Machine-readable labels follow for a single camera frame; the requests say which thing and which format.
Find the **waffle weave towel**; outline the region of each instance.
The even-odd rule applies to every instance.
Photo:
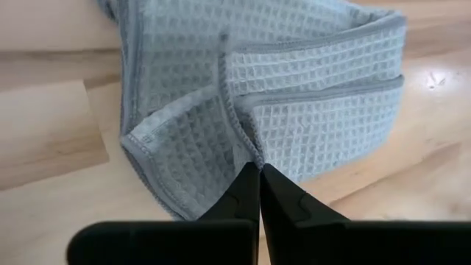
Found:
[[[98,0],[119,25],[121,142],[181,219],[247,161],[293,181],[370,153],[400,103],[406,23],[342,0]]]

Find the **laminate floor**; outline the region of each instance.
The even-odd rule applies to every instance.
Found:
[[[301,186],[351,219],[471,220],[471,1],[358,2],[408,16],[400,114],[376,152]],[[170,219],[119,146],[119,71],[112,46],[0,52],[0,264],[64,264],[94,222]]]

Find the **light blue towel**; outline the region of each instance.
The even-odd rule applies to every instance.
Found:
[[[99,0],[122,39],[121,141],[176,218],[247,161],[299,182],[383,143],[400,103],[401,14],[342,0]]]

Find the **microfiber towel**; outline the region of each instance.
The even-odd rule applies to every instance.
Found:
[[[241,167],[299,182],[383,143],[406,20],[342,0],[98,0],[122,39],[121,142],[177,219]]]

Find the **wood grain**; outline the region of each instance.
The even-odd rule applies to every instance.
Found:
[[[0,91],[69,80],[119,76],[121,52],[94,49],[75,52],[0,52]]]
[[[109,162],[1,191],[0,264],[65,264],[68,241],[87,225],[170,219],[119,146],[120,84],[88,93]]]
[[[0,106],[0,190],[107,161],[81,82],[4,91]]]
[[[0,51],[70,51],[120,46],[96,0],[2,0]]]

